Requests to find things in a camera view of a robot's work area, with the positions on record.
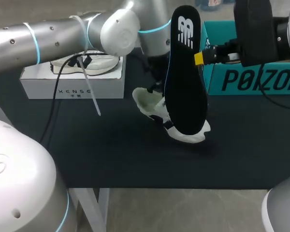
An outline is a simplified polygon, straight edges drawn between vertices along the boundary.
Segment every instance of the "white sneaker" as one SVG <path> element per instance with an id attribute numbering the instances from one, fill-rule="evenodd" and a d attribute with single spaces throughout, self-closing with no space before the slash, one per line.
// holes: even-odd
<path id="1" fill-rule="evenodd" d="M 205 140 L 205 132 L 211 130 L 211 127 L 207 120 L 205 121 L 203 128 L 195 135 L 185 135 L 180 133 L 170 121 L 169 113 L 165 106 L 165 99 L 161 93 L 153 91 L 148 92 L 145 88 L 136 88 L 132 93 L 133 99 L 140 109 L 141 113 L 147 117 L 163 123 L 164 128 L 168 132 L 169 136 L 173 139 L 196 144 Z"/>
<path id="2" fill-rule="evenodd" d="M 86 55 L 82 56 L 84 68 L 89 76 L 106 73 L 107 71 L 110 71 L 118 64 L 119 57 L 114 57 L 111 55 L 99 55 L 101 53 L 102 52 L 100 51 L 88 51 Z M 58 74 L 63 63 L 70 57 L 71 56 L 51 61 L 52 72 L 54 74 Z M 83 69 L 81 68 L 76 58 L 69 61 L 62 70 L 62 74 L 72 74 L 82 72 Z"/>

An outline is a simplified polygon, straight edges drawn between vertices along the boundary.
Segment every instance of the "black cable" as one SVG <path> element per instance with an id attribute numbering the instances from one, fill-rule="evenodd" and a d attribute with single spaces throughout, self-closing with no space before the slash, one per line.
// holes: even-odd
<path id="1" fill-rule="evenodd" d="M 56 122 L 57 122 L 57 118 L 58 118 L 61 102 L 62 102 L 62 99 L 59 100 L 57 110 L 56 110 L 56 112 L 54 114 L 54 122 L 53 122 L 52 128 L 50 129 L 48 142 L 47 142 L 47 145 L 45 147 L 47 150 L 49 150 L 50 142 L 52 141 L 52 137 L 53 137 L 53 133 L 54 133 L 54 130 L 55 130 L 55 126 L 56 126 Z"/>
<path id="2" fill-rule="evenodd" d="M 53 114 L 54 114 L 54 109 L 55 109 L 55 100 L 56 100 L 56 93 L 57 93 L 57 88 L 58 88 L 58 83 L 59 83 L 59 78 L 61 76 L 61 73 L 62 73 L 62 70 L 63 68 L 67 65 L 67 63 L 69 63 L 72 59 L 74 58 L 77 58 L 77 57 L 80 57 L 80 56 L 83 56 L 84 54 L 77 54 L 77 55 L 74 55 L 70 58 L 68 58 L 61 66 L 60 70 L 59 70 L 59 73 L 58 73 L 58 76 L 57 76 L 57 79 L 56 79 L 56 84 L 55 84 L 55 89 L 54 89 L 54 95 L 53 95 L 53 99 L 52 99 L 52 104 L 51 104 L 51 109 L 50 109 L 50 112 L 49 112 L 49 116 L 48 116 L 48 120 L 47 120 L 47 123 L 46 123 L 46 126 L 45 126 L 45 129 L 43 131 L 43 134 L 41 136 L 41 139 L 40 139 L 40 143 L 43 142 L 45 136 L 46 136 L 46 133 L 48 131 L 48 128 L 50 126 L 50 123 L 52 121 L 52 117 L 53 117 Z M 100 55 L 107 55 L 106 53 L 90 53 L 90 54 L 86 54 L 86 55 L 97 55 L 97 56 L 100 56 Z M 59 107 L 58 107 L 58 110 L 57 110 L 57 113 L 56 113 L 56 116 L 55 116 L 55 121 L 54 121 L 54 124 L 53 124 L 53 127 L 52 127 L 52 130 L 50 132 L 50 138 L 52 137 L 52 134 L 53 134 L 53 130 L 55 128 L 55 123 L 56 123 L 56 119 L 57 119 L 57 114 L 58 114 L 58 111 L 59 111 Z"/>
<path id="3" fill-rule="evenodd" d="M 263 71 L 263 68 L 264 68 L 264 64 L 262 64 L 262 65 L 260 66 L 258 76 L 261 76 L 261 72 Z M 289 109 L 289 110 L 290 110 L 290 105 L 284 105 L 284 104 L 282 104 L 282 103 L 280 103 L 280 102 L 277 102 L 277 101 L 275 101 L 274 99 L 272 99 L 270 96 L 268 96 L 268 95 L 265 93 L 265 91 L 264 91 L 264 89 L 263 89 L 263 86 L 262 86 L 262 84 L 261 84 L 261 78 L 259 78 L 258 85 L 259 85 L 259 89 L 261 90 L 261 93 L 263 94 L 263 96 L 264 96 L 267 100 L 269 100 L 270 102 L 272 102 L 272 103 L 275 104 L 275 105 L 278 105 L 278 106 L 280 106 L 280 107 L 282 107 L 282 108 L 285 108 L 285 109 Z"/>

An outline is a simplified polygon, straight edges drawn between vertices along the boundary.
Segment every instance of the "insole logo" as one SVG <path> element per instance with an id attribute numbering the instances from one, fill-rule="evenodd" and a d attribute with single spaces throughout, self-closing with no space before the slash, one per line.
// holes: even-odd
<path id="1" fill-rule="evenodd" d="M 181 31 L 178 34 L 178 41 L 187 45 L 191 49 L 193 49 L 193 41 L 190 38 L 193 37 L 193 22 L 191 19 L 185 19 L 183 16 L 179 16 L 178 18 L 178 30 Z"/>
<path id="2" fill-rule="evenodd" d="M 264 90 L 290 90 L 290 70 L 263 70 L 260 74 L 253 70 L 245 70 L 241 74 L 237 70 L 227 70 L 221 91 L 234 88 L 240 91 L 259 90 L 259 82 Z"/>

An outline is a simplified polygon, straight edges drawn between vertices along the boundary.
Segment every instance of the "black table mat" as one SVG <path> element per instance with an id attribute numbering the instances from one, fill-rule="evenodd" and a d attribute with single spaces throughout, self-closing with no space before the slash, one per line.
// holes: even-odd
<path id="1" fill-rule="evenodd" d="M 39 140 L 51 100 L 28 100 L 20 72 L 0 74 L 0 106 Z M 101 117 L 92 100 L 61 101 L 50 153 L 68 187 L 270 189 L 290 176 L 290 110 L 263 96 L 210 96 L 212 131 L 187 145 L 137 109 L 132 91 L 152 81 L 128 56 L 125 98 L 98 100 Z M 275 99 L 290 104 L 290 96 Z"/>

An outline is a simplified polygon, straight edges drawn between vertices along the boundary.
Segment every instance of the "new balance logo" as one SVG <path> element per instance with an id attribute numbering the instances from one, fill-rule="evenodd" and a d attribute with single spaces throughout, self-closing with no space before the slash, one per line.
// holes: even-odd
<path id="1" fill-rule="evenodd" d="M 178 41 L 193 49 L 193 23 L 191 19 L 185 19 L 183 16 L 178 18 L 178 30 L 181 31 L 178 35 Z"/>

